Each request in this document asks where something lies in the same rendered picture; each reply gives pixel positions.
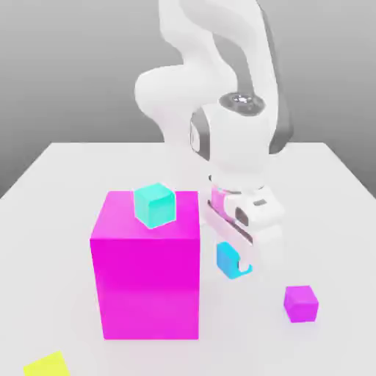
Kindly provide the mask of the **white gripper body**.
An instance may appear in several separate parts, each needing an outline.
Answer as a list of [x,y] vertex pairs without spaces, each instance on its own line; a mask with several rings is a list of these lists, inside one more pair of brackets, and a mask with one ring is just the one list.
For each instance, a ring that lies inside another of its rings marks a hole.
[[238,225],[223,219],[209,204],[207,198],[200,199],[200,222],[216,232],[219,238],[231,244],[245,261],[255,261],[250,236]]

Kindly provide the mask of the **small blue cube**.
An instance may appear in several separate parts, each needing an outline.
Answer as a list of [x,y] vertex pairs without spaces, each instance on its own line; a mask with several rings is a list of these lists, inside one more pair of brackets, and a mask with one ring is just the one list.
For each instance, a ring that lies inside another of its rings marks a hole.
[[217,244],[217,266],[229,279],[237,279],[250,272],[239,272],[238,260],[240,254],[228,242]]

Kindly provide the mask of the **small purple cube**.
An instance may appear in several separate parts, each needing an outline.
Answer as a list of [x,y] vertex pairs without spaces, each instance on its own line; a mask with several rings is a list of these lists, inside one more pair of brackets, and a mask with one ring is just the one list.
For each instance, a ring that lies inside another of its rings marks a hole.
[[283,306],[290,322],[314,322],[319,301],[310,286],[287,286]]

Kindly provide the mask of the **small turquoise cube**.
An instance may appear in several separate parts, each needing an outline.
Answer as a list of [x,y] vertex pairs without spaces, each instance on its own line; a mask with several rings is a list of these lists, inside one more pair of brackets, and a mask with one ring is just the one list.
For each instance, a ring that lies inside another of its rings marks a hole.
[[176,220],[176,194],[161,183],[134,190],[134,215],[147,228]]

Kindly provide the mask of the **small yellow cube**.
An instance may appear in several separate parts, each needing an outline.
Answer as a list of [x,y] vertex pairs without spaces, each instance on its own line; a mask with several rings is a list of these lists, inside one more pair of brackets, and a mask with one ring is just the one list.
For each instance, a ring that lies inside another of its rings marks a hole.
[[24,366],[23,373],[24,376],[71,376],[61,351]]

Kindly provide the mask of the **large magenta box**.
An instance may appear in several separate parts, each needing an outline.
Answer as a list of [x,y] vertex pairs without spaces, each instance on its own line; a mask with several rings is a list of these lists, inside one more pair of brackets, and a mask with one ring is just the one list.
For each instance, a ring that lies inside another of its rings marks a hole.
[[111,191],[90,237],[106,340],[199,337],[200,223],[196,191],[176,193],[176,221],[149,229],[131,191]]

